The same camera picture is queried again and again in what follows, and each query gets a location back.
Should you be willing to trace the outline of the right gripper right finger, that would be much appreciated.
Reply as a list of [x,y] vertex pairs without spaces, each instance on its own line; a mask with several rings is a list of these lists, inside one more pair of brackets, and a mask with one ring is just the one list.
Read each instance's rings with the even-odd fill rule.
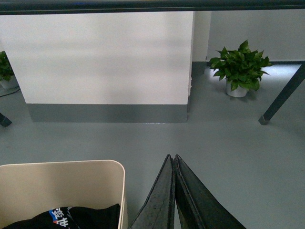
[[182,229],[244,229],[240,223],[189,168],[183,159],[174,159],[175,200]]

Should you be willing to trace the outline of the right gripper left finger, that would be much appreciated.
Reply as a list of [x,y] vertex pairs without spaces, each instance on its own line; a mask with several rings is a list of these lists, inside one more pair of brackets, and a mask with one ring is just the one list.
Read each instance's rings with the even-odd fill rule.
[[173,229],[175,215],[174,161],[167,155],[130,229]]

